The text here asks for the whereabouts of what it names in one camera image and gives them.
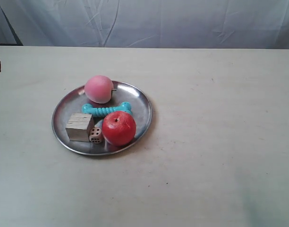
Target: red apple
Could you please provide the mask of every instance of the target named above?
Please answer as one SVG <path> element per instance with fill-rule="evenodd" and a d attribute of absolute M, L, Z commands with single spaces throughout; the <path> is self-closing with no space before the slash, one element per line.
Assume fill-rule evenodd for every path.
<path fill-rule="evenodd" d="M 108 114 L 102 122 L 102 134 L 114 146 L 123 146 L 135 136 L 136 123 L 133 117 L 124 111 Z"/>

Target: teal dog bone toy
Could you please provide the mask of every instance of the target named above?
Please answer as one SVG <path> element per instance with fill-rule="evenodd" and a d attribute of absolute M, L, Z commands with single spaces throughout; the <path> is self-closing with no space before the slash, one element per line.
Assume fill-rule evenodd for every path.
<path fill-rule="evenodd" d="M 91 104 L 86 103 L 82 106 L 82 113 L 92 114 L 93 117 L 105 117 L 115 111 L 124 111 L 132 115 L 131 108 L 132 107 L 129 102 L 123 102 L 120 104 L 120 106 L 106 108 L 94 108 Z"/>

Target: toy peach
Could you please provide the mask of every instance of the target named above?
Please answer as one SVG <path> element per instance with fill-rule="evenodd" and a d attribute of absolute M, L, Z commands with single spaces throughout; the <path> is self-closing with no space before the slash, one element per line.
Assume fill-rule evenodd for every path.
<path fill-rule="evenodd" d="M 106 76 L 97 75 L 85 84 L 85 95 L 95 103 L 104 104 L 111 100 L 113 88 L 112 80 Z"/>

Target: white table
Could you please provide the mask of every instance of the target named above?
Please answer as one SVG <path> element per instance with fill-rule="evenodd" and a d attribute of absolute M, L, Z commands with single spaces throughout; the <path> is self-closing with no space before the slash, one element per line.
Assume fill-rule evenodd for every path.
<path fill-rule="evenodd" d="M 289 50 L 0 47 L 0 227 L 289 227 Z M 143 90 L 152 126 L 89 158 L 56 140 L 96 74 Z"/>

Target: silver plate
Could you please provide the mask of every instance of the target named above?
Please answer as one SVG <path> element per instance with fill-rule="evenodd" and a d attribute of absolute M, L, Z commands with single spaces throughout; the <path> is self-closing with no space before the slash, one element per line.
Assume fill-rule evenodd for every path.
<path fill-rule="evenodd" d="M 150 100 L 138 88 L 119 81 L 113 81 L 116 91 L 112 99 L 106 104 L 97 104 L 90 101 L 81 86 L 67 94 L 57 105 L 52 116 L 52 130 L 59 142 L 69 150 L 88 156 L 111 155 L 123 151 L 134 145 L 148 130 L 152 121 L 152 105 Z M 116 147 L 105 140 L 101 144 L 90 142 L 70 141 L 66 132 L 66 124 L 73 113 L 81 113 L 82 105 L 91 103 L 94 107 L 118 106 L 122 102 L 130 102 L 132 115 L 136 122 L 134 139 L 123 147 Z M 103 118 L 94 118 L 96 126 L 101 127 Z"/>

